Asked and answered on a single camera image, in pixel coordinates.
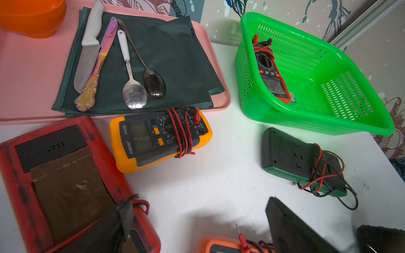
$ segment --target table surface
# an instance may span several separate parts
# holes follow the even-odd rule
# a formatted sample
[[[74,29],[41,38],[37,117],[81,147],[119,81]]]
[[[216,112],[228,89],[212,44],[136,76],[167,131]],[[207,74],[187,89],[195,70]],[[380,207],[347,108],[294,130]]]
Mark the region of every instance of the table surface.
[[[328,136],[250,120],[239,100],[234,56],[237,48],[213,44],[232,96],[225,111],[204,113],[213,138],[196,155],[170,159],[126,175],[135,193],[149,201],[149,219],[163,253],[195,252],[202,236],[237,239],[235,223],[251,240],[271,241],[264,212],[270,196],[279,198],[341,252],[357,252],[355,230],[362,224],[405,230],[405,183],[369,133]],[[109,120],[95,120],[111,148]],[[0,142],[48,124],[0,127]],[[316,198],[260,165],[264,130],[276,127],[305,142],[318,143],[342,157],[346,181],[358,194],[356,211],[336,198]],[[0,252],[25,252],[3,180],[0,180]],[[354,206],[348,194],[343,200]]]

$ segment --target black spoon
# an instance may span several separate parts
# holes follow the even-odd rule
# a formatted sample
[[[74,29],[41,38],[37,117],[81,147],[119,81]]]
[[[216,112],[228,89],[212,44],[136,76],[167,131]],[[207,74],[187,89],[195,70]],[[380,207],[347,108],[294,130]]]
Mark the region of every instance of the black spoon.
[[[162,98],[166,94],[166,84],[164,83],[162,77],[155,71],[148,68],[148,66],[146,66],[141,56],[139,55],[134,43],[132,42],[131,36],[126,29],[124,22],[120,19],[117,19],[117,21],[121,26],[121,29],[125,32],[125,35],[134,48],[135,53],[141,61],[142,65],[145,67],[145,73],[143,74],[143,84],[146,88],[146,91],[154,98]]]

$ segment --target wall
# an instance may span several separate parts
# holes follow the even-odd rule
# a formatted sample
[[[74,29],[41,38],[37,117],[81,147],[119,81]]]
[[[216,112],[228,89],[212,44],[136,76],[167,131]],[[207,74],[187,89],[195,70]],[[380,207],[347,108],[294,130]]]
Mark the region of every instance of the wall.
[[[345,53],[369,79],[394,120],[392,136],[374,139],[405,181],[404,13],[405,4],[401,4],[350,44]]]
[[[331,41],[376,0],[98,0],[162,15],[190,16],[205,26],[212,42],[237,45],[239,20],[258,12]]]

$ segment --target spoon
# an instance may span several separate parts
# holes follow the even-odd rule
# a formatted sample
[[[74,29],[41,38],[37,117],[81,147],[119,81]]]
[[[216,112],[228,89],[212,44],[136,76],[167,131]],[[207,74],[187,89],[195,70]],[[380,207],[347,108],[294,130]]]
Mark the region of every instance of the spoon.
[[[145,67],[145,73],[143,74],[143,84],[145,85],[146,90],[148,93],[154,98],[162,98],[166,94],[166,84],[164,83],[162,77],[156,73],[155,71],[151,70],[146,66],[144,61],[142,60],[141,56],[138,53],[134,43],[132,42],[131,36],[126,29],[124,22],[120,19],[117,19],[119,25],[125,32],[129,42],[131,43],[132,47],[135,50],[136,55],[138,56],[139,60],[141,61],[142,65]]]
[[[147,95],[145,88],[132,76],[131,62],[129,58],[128,43],[125,33],[122,30],[117,32],[119,45],[121,47],[122,56],[124,57],[127,67],[129,81],[122,89],[122,97],[125,104],[131,109],[143,108],[146,105]]]

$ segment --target label sticker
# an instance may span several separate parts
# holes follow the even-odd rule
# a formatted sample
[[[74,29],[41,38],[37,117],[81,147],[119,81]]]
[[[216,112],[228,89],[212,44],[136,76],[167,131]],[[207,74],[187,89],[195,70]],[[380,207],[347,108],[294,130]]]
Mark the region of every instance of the label sticker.
[[[290,92],[290,97],[291,97],[291,103],[296,104],[297,101],[295,101],[295,97],[294,97],[294,94],[292,92]]]

